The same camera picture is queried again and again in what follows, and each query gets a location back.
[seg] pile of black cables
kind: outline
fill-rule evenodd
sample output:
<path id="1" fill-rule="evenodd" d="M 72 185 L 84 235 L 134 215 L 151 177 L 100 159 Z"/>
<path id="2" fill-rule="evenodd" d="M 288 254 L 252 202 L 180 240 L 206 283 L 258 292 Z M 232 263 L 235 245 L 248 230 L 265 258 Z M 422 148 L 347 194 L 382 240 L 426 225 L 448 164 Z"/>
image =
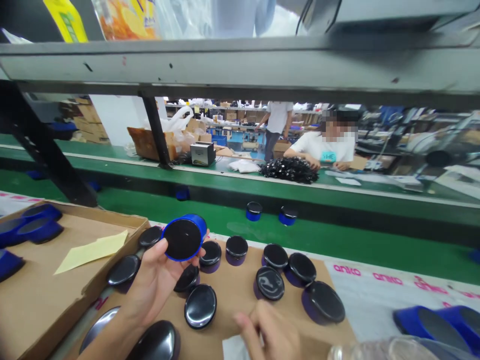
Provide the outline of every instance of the pile of black cables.
<path id="1" fill-rule="evenodd" d="M 311 184 L 319 179 L 317 171 L 310 168 L 308 161 L 299 157 L 279 157 L 260 165 L 260 174 L 266 178 L 290 180 Z"/>

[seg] black round lid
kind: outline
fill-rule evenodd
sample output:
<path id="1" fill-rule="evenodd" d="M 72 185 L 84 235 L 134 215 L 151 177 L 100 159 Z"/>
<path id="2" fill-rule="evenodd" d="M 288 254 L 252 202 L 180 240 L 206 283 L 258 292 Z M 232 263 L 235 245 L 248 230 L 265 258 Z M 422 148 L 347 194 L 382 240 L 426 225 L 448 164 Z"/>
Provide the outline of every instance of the black round lid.
<path id="1" fill-rule="evenodd" d="M 418 318 L 433 339 L 470 352 L 470 348 L 458 331 L 443 317 L 425 307 L 418 309 Z"/>
<path id="2" fill-rule="evenodd" d="M 205 249 L 205 256 L 200 258 L 200 265 L 211 266 L 220 261 L 222 257 L 222 248 L 215 241 L 205 241 L 202 246 Z"/>
<path id="3" fill-rule="evenodd" d="M 112 286 L 120 285 L 133 279 L 140 267 L 140 259 L 136 255 L 122 257 L 108 272 L 106 277 Z"/>
<path id="4" fill-rule="evenodd" d="M 469 307 L 463 306 L 460 309 L 460 315 L 465 324 L 467 324 L 470 329 L 480 336 L 480 313 Z"/>
<path id="5" fill-rule="evenodd" d="M 35 231 L 37 229 L 42 228 L 45 224 L 52 221 L 49 217 L 41 217 L 36 220 L 33 220 L 25 225 L 23 225 L 20 229 L 18 229 L 18 235 L 23 235 Z"/>
<path id="6" fill-rule="evenodd" d="M 268 244 L 263 249 L 265 262 L 277 269 L 283 269 L 289 263 L 289 256 L 283 247 L 278 244 Z"/>
<path id="7" fill-rule="evenodd" d="M 345 319 L 345 308 L 342 300 L 328 284 L 322 281 L 312 282 L 305 291 L 313 307 L 333 323 L 341 323 Z"/>
<path id="8" fill-rule="evenodd" d="M 296 219 L 299 212 L 291 207 L 282 206 L 280 209 L 281 213 L 285 215 L 286 218 Z"/>
<path id="9" fill-rule="evenodd" d="M 8 233 L 9 231 L 12 231 L 19 225 L 23 224 L 26 220 L 23 218 L 17 218 L 17 219 L 12 219 L 10 221 L 5 221 L 0 223 L 0 234 L 2 233 Z"/>
<path id="10" fill-rule="evenodd" d="M 307 256 L 300 252 L 294 252 L 288 259 L 291 272 L 306 283 L 315 281 L 317 270 L 315 265 Z"/>
<path id="11" fill-rule="evenodd" d="M 141 247 L 148 248 L 158 243 L 162 238 L 162 229 L 158 226 L 149 227 L 141 233 L 138 243 Z"/>
<path id="12" fill-rule="evenodd" d="M 88 330 L 80 346 L 80 354 L 84 352 L 88 345 L 100 334 L 104 327 L 114 318 L 119 311 L 120 306 L 114 307 L 104 313 L 93 326 Z"/>
<path id="13" fill-rule="evenodd" d="M 163 237 L 168 241 L 165 253 L 174 260 L 190 259 L 202 243 L 199 227 L 187 219 L 178 219 L 168 224 L 163 231 Z"/>
<path id="14" fill-rule="evenodd" d="M 280 300 L 285 292 L 282 276 L 269 266 L 262 266 L 258 269 L 256 285 L 261 294 L 269 300 Z"/>
<path id="15" fill-rule="evenodd" d="M 50 204 L 43 204 L 43 205 L 39 205 L 39 206 L 35 206 L 35 207 L 32 207 L 31 209 L 28 209 L 27 211 L 25 211 L 23 213 L 23 216 L 24 217 L 31 217 L 33 215 L 37 215 L 37 214 L 40 214 L 42 212 L 45 211 L 45 209 L 48 209 L 49 207 L 51 207 L 53 205 L 50 205 Z"/>
<path id="16" fill-rule="evenodd" d="M 185 320 L 192 329 L 203 329 L 214 319 L 217 311 L 217 295 L 207 284 L 200 284 L 185 302 Z"/>
<path id="17" fill-rule="evenodd" d="M 173 291 L 177 293 L 183 293 L 188 288 L 195 284 L 197 281 L 197 277 L 199 276 L 199 268 L 197 266 L 193 266 L 192 264 L 188 265 L 183 273 L 181 274 L 180 278 L 176 282 L 175 288 Z"/>
<path id="18" fill-rule="evenodd" d="M 234 258 L 241 258 L 247 254 L 249 245 L 243 237 L 234 235 L 226 241 L 226 252 Z"/>
<path id="19" fill-rule="evenodd" d="M 261 214 L 263 210 L 262 205 L 260 205 L 258 202 L 255 202 L 255 201 L 250 201 L 246 205 L 246 209 L 251 214 Z"/>
<path id="20" fill-rule="evenodd" d="M 175 327 L 170 321 L 157 321 L 143 333 L 127 359 L 171 360 L 174 358 L 175 343 L 178 341 L 180 339 L 177 338 Z"/>

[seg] person standing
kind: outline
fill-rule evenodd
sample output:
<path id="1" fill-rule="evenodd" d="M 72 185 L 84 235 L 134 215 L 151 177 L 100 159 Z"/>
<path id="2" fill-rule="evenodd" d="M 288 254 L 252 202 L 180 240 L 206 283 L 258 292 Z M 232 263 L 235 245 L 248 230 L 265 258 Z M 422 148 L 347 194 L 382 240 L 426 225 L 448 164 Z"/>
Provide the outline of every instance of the person standing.
<path id="1" fill-rule="evenodd" d="M 266 126 L 266 144 L 265 161 L 270 161 L 274 157 L 274 147 L 279 140 L 280 135 L 286 139 L 289 136 L 289 129 L 292 123 L 293 102 L 269 101 L 266 108 L 266 114 L 255 128 L 257 132 L 267 120 Z"/>

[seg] cardboard tray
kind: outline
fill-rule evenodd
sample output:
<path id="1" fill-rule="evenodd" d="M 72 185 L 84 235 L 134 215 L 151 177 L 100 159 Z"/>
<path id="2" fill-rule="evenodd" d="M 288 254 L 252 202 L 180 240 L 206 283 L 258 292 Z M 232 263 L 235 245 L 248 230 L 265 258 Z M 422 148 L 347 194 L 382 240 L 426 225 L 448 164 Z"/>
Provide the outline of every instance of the cardboard tray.
<path id="1" fill-rule="evenodd" d="M 107 285 L 109 269 L 138 249 L 138 237 L 150 224 L 144 217 L 123 215 L 56 201 L 64 231 L 36 245 L 26 241 L 7 250 L 26 264 L 0 282 L 0 359 L 44 360 Z M 0 219 L 18 218 L 26 209 Z M 113 256 L 53 275 L 71 248 L 128 230 L 125 245 Z"/>
<path id="2" fill-rule="evenodd" d="M 239 311 L 248 314 L 257 302 L 253 285 L 257 270 L 261 266 L 263 250 L 249 247 L 245 262 L 241 266 L 231 266 L 225 259 L 225 242 L 215 241 L 222 249 L 220 267 L 213 274 L 200 273 L 200 282 L 209 284 L 216 292 L 218 306 L 212 324 L 203 330 L 191 329 L 184 318 L 185 300 L 175 293 L 170 295 L 156 319 L 157 321 L 169 320 L 178 329 L 181 338 L 180 360 L 223 359 L 222 340 L 239 333 L 237 325 L 232 320 L 233 314 Z M 313 263 L 317 272 L 316 279 L 333 287 L 332 279 L 323 261 L 313 260 Z M 300 359 L 326 359 L 332 345 L 349 344 L 356 340 L 348 319 L 340 324 L 328 326 L 314 323 L 302 306 L 303 289 L 292 286 L 284 274 L 282 277 L 285 283 L 285 294 L 282 299 L 274 303 L 274 306 L 300 331 L 302 346 Z M 124 299 L 125 295 L 118 292 L 110 295 L 64 360 L 75 360 L 79 356 L 80 346 L 90 327 L 108 310 L 121 306 Z"/>

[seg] yellow paper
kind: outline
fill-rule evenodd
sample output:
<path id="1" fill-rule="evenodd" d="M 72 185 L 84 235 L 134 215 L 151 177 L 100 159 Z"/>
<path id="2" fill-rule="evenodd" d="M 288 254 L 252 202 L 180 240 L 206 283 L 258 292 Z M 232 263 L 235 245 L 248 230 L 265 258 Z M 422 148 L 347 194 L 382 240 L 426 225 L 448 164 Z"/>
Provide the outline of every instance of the yellow paper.
<path id="1" fill-rule="evenodd" d="M 101 237 L 87 245 L 71 248 L 54 275 L 115 254 L 124 245 L 128 233 L 125 230 L 117 235 Z"/>

